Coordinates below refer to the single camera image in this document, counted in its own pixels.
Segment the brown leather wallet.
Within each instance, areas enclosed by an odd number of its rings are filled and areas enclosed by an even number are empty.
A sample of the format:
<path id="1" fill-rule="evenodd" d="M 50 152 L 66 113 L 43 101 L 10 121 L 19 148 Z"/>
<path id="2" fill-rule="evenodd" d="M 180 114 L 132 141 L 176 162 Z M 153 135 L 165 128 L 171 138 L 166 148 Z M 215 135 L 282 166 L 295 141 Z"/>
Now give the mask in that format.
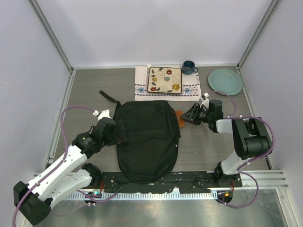
<path id="1" fill-rule="evenodd" d="M 185 121 L 180 118 L 181 115 L 182 115 L 182 110 L 176 110 L 175 114 L 176 114 L 176 117 L 177 117 L 177 120 L 178 120 L 179 128 L 185 127 Z"/>

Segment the black student backpack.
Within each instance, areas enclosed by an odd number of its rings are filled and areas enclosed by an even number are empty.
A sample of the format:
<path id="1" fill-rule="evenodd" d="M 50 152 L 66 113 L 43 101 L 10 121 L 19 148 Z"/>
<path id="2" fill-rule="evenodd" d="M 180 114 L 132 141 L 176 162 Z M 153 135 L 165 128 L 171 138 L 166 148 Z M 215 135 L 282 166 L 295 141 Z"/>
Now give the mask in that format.
<path id="1" fill-rule="evenodd" d="M 153 183 L 173 170 L 178 158 L 180 130 L 175 110 L 166 100 L 116 103 L 113 119 L 122 123 L 126 141 L 116 146 L 121 172 L 131 182 Z"/>

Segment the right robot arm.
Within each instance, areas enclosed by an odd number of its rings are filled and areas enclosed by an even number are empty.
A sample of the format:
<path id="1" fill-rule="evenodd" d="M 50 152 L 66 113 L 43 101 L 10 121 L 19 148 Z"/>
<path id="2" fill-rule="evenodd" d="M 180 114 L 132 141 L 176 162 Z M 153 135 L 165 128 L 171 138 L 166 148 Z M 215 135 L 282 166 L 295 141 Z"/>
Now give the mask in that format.
<path id="1" fill-rule="evenodd" d="M 224 118 L 220 100 L 196 103 L 178 118 L 194 125 L 207 123 L 214 133 L 232 134 L 234 151 L 214 169 L 213 181 L 220 187 L 234 181 L 250 162 L 270 154 L 275 145 L 274 135 L 268 134 L 270 126 L 262 118 Z"/>

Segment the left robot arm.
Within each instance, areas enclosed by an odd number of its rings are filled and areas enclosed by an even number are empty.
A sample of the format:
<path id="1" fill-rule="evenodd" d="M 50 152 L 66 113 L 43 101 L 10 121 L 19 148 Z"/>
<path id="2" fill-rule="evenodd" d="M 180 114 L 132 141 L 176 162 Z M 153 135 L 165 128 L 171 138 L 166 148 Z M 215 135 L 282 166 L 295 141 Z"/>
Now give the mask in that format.
<path id="1" fill-rule="evenodd" d="M 20 212 L 31 225 L 41 223 L 54 206 L 69 193 L 83 187 L 95 189 L 101 171 L 86 161 L 104 146 L 127 142 L 122 120 L 104 117 L 88 132 L 80 133 L 52 165 L 28 183 L 13 187 L 15 213 Z"/>

